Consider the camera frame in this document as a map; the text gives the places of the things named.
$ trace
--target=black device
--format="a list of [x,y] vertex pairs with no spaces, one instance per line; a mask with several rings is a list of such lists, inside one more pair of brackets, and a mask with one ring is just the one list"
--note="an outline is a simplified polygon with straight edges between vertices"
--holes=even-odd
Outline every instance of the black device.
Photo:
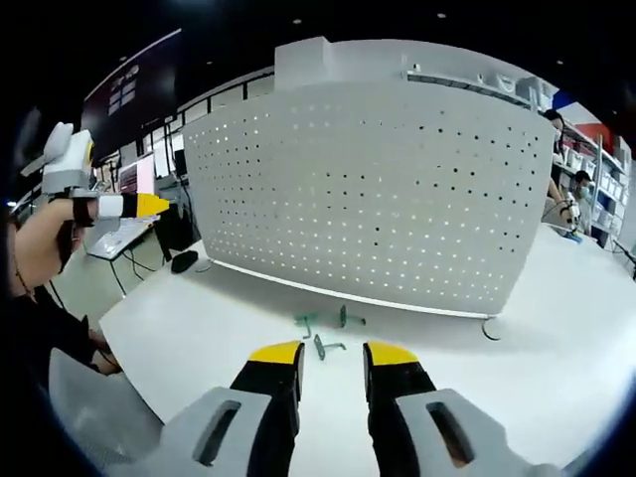
[[175,151],[175,173],[177,177],[183,177],[188,174],[186,167],[186,153],[183,149]]
[[170,269],[173,273],[183,273],[199,259],[199,254],[194,250],[184,251],[179,253],[172,259]]

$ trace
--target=perforated white panel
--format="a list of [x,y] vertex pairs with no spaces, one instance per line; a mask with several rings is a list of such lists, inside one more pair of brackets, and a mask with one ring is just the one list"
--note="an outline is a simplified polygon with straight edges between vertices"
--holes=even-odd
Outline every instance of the perforated white panel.
[[353,295],[494,314],[544,208],[553,129],[437,84],[276,92],[186,126],[206,250]]

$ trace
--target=small metal bracket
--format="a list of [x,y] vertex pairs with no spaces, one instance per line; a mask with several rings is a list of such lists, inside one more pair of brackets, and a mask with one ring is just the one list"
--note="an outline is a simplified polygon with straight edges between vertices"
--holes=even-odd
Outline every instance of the small metal bracket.
[[340,327],[345,328],[347,326],[347,320],[351,319],[359,321],[362,326],[367,325],[367,320],[365,320],[364,318],[361,318],[359,316],[347,315],[347,305],[342,305],[342,307],[340,308]]
[[307,328],[307,335],[302,337],[303,340],[311,338],[311,323],[316,321],[317,316],[318,313],[306,313],[294,318],[297,325],[304,325]]
[[329,348],[342,348],[343,350],[347,350],[347,347],[343,343],[330,343],[328,345],[323,345],[322,340],[320,339],[320,335],[317,333],[316,336],[314,336],[314,344],[316,345],[316,350],[318,351],[320,361],[325,361],[327,350]]

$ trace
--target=desk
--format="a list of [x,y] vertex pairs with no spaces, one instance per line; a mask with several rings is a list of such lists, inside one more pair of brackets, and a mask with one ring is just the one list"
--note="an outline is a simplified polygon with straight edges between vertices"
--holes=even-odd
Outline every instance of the desk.
[[119,280],[113,262],[127,249],[131,248],[133,244],[141,239],[151,228],[152,223],[145,221],[140,222],[136,219],[121,219],[119,228],[116,231],[107,232],[86,250],[87,255],[101,258],[108,262],[112,274],[115,280],[117,280],[117,285],[119,285],[119,289],[124,296],[126,296],[126,290]]
[[[194,248],[203,252],[200,242]],[[127,377],[164,421],[228,386],[253,350],[300,339],[294,314],[343,304],[218,265],[195,271],[205,267],[182,275],[164,267],[101,320]],[[635,291],[610,253],[541,225],[498,319],[499,342],[483,336],[479,320],[347,303],[368,326],[314,330],[347,345],[325,362],[306,342],[290,475],[378,475],[363,381],[369,339],[416,353],[440,389],[457,390],[504,424],[526,459],[569,463],[603,433],[631,385]]]

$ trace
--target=yellow and black handle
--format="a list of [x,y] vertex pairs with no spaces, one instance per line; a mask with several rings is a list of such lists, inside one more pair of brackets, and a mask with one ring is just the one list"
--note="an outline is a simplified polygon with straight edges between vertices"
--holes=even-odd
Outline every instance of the yellow and black handle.
[[417,356],[377,341],[363,345],[369,435],[383,476],[419,475],[419,465],[397,398],[435,391]]
[[231,385],[232,390],[271,396],[249,458],[247,475],[286,476],[300,428],[305,345],[291,341],[251,354]]

